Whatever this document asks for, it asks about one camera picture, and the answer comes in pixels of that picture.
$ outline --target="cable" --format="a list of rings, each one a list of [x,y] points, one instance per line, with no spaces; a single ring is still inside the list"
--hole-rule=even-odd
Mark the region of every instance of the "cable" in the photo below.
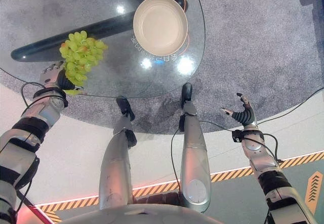
[[[224,128],[224,127],[222,127],[222,126],[220,126],[220,125],[218,125],[218,124],[215,124],[215,123],[213,123],[213,122],[211,122],[211,121],[207,121],[207,120],[200,120],[199,122],[205,122],[205,123],[213,124],[213,125],[215,125],[215,126],[217,126],[217,127],[220,127],[221,129],[224,129],[224,130],[227,130],[227,131],[232,132],[232,130],[230,130],[230,129],[226,129],[226,128]]]
[[[265,144],[263,144],[263,143],[261,143],[261,142],[259,142],[259,141],[256,141],[256,140],[254,140],[254,139],[251,139],[251,138],[247,138],[247,137],[244,137],[243,139],[245,139],[245,140],[249,140],[249,141],[252,141],[252,142],[256,142],[256,143],[258,143],[258,144],[260,144],[260,145],[262,145],[262,146],[264,146],[270,153],[271,153],[271,155],[273,156],[273,158],[276,160],[276,161],[278,161],[278,159],[275,157],[275,155],[274,155],[274,153],[265,145]]]
[[[27,188],[27,190],[26,190],[26,192],[25,192],[25,194],[24,194],[24,197],[23,197],[22,200],[20,201],[20,204],[19,204],[18,209],[16,210],[16,212],[18,212],[18,211],[20,210],[20,208],[21,208],[21,206],[22,206],[22,203],[24,202],[24,200],[25,200],[25,198],[26,198],[26,195],[27,195],[27,193],[28,193],[28,191],[29,191],[29,189],[30,189],[31,182],[32,182],[32,180],[29,182],[28,188]]]
[[[47,96],[41,97],[41,98],[35,100],[34,102],[32,102],[30,105],[28,105],[27,108],[24,110],[24,112],[22,112],[21,115],[23,115],[27,111],[27,109],[29,109],[33,104],[35,104],[39,100],[42,100],[44,98],[51,98],[51,97],[61,98],[62,100],[64,100],[64,98],[62,96],[57,96],[57,95],[47,95]]]
[[[20,88],[20,94],[21,94],[21,97],[22,97],[22,100],[24,101],[25,105],[28,107],[28,104],[27,104],[27,101],[25,99],[25,96],[24,96],[24,87],[28,84],[31,84],[31,85],[35,85],[35,86],[40,86],[42,88],[45,88],[42,84],[38,83],[38,82],[34,82],[34,81],[30,81],[30,82],[26,82],[25,84],[23,84]]]
[[[274,155],[275,155],[275,159],[278,159],[278,155],[277,155],[277,152],[278,152],[278,140],[276,137],[274,137],[272,134],[268,134],[268,133],[263,133],[264,136],[270,136],[272,138],[274,138],[275,140],[275,149],[274,149]]]
[[[173,154],[172,154],[173,138],[174,138],[174,136],[176,135],[176,133],[178,133],[178,131],[179,131],[179,129],[177,129],[176,132],[174,132],[174,134],[173,134],[173,136],[172,136],[172,139],[171,139],[171,161],[172,161],[173,172],[174,172],[174,175],[176,176],[176,180],[177,180],[178,187],[179,187],[179,193],[180,193],[180,192],[181,192],[181,191],[180,191],[180,184],[179,184],[178,176],[177,176],[177,173],[176,173],[176,169],[174,168],[174,163],[173,163]]]
[[[287,115],[287,114],[289,114],[289,113],[291,113],[291,112],[293,112],[295,109],[297,109],[298,107],[300,107],[303,103],[305,103],[307,100],[309,100],[311,97],[313,97],[317,92],[319,92],[319,91],[321,91],[321,90],[323,90],[324,89],[324,87],[322,87],[322,88],[320,88],[320,89],[318,89],[318,90],[316,90],[314,93],[312,93],[304,102],[302,102],[301,104],[299,104],[296,108],[294,108],[294,109],[292,109],[291,111],[289,111],[289,112],[287,112],[286,114],[283,114],[283,115],[281,115],[281,116],[278,116],[278,117],[275,117],[275,118],[272,118],[272,119],[267,119],[267,120],[264,120],[264,121],[262,121],[262,122],[260,122],[260,123],[258,123],[258,124],[262,124],[262,123],[264,123],[264,122],[268,122],[268,121],[271,121],[271,120],[274,120],[274,119],[279,119],[279,118],[281,118],[281,117],[283,117],[283,116],[285,116],[285,115]]]
[[[264,220],[264,223],[263,224],[266,224],[267,223],[269,214],[270,214],[270,209],[268,209],[268,213],[267,213],[267,215],[265,217],[265,220]]]

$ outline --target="round glass tabletop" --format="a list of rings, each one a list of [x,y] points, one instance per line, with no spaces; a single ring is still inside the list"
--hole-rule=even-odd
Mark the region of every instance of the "round glass tabletop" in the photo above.
[[[200,64],[205,47],[203,12],[199,0],[186,0],[185,43],[174,54],[155,56],[134,36],[134,13],[143,1],[2,0],[1,68],[20,80],[37,81],[47,66],[63,60],[59,47],[68,34],[85,30],[109,49],[87,74],[84,94],[141,98],[170,92]]]

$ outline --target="black rubber joint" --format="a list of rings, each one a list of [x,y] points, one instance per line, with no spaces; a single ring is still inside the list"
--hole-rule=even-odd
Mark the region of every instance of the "black rubber joint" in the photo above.
[[[284,174],[275,170],[264,172],[258,177],[258,181],[265,195],[277,188],[291,187]]]

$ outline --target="hazard stripe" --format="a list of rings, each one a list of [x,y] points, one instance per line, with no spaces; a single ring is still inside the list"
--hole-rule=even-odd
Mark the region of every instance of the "hazard stripe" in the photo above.
[[[324,159],[324,151],[308,154],[300,157],[287,159],[280,163],[281,168],[293,167],[308,162],[318,161]],[[237,170],[225,171],[211,174],[211,182],[226,181],[237,177],[243,177],[253,175],[251,167],[245,167]],[[168,191],[174,191],[178,189],[178,183],[176,181],[168,182],[165,184],[159,184],[149,187],[143,187],[133,190],[134,197],[141,197],[146,195],[152,195],[157,193],[163,193]],[[61,222],[60,217],[55,213],[57,210],[66,210],[72,208],[80,208],[85,206],[97,205],[99,203],[99,197],[82,198],[78,200],[64,201],[58,203],[42,204],[38,205],[38,208],[42,210],[54,223]]]

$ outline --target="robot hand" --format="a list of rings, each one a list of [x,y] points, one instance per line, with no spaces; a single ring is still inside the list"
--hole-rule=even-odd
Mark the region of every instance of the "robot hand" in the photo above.
[[[40,83],[46,88],[58,87],[63,90],[80,89],[65,76],[64,63],[58,62],[46,68],[40,75]]]
[[[240,97],[240,100],[244,103],[243,107],[245,108],[245,110],[243,112],[233,112],[232,110],[225,108],[220,108],[220,110],[225,114],[232,116],[232,118],[240,122],[244,127],[250,125],[254,126],[254,128],[257,128],[257,120],[248,98],[240,93],[237,93],[236,95],[238,95]]]

